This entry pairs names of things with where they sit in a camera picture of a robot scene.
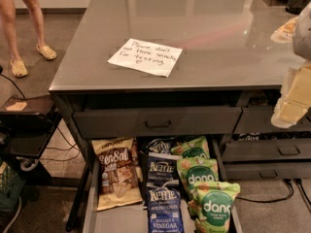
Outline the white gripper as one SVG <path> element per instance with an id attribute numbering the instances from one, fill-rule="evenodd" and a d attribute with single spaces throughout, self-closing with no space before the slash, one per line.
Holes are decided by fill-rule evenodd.
<path id="1" fill-rule="evenodd" d="M 271 124 L 279 128 L 290 128 L 303 118 L 308 112 L 306 108 L 311 106 L 311 66 L 304 65 L 298 70 L 290 68 L 283 80 L 281 95 L 296 104 L 281 97 L 274 107 Z"/>

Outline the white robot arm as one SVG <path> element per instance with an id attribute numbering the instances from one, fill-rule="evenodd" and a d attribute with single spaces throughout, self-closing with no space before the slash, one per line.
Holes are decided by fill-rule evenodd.
<path id="1" fill-rule="evenodd" d="M 271 117 L 272 125 L 289 128 L 311 108 L 311 3 L 298 17 L 279 27 L 270 39 L 276 43 L 292 43 L 294 53 L 305 60 L 298 69 L 289 69 Z"/>

